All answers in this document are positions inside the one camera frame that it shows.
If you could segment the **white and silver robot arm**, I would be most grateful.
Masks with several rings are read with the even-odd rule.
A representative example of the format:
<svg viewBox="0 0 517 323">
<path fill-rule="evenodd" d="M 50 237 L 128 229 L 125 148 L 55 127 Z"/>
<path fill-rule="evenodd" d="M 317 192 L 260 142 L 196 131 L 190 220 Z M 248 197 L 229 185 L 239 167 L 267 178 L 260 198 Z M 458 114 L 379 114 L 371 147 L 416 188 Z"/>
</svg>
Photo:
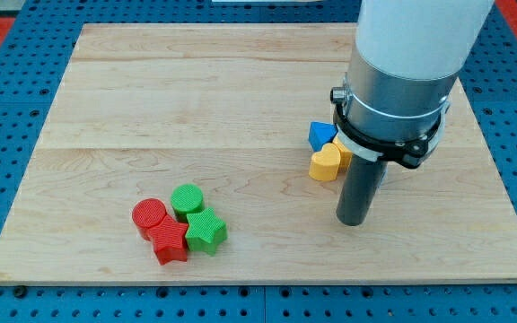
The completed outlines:
<svg viewBox="0 0 517 323">
<path fill-rule="evenodd" d="M 493 3 L 363 0 L 346 74 L 349 124 L 387 142 L 430 130 Z"/>
</svg>

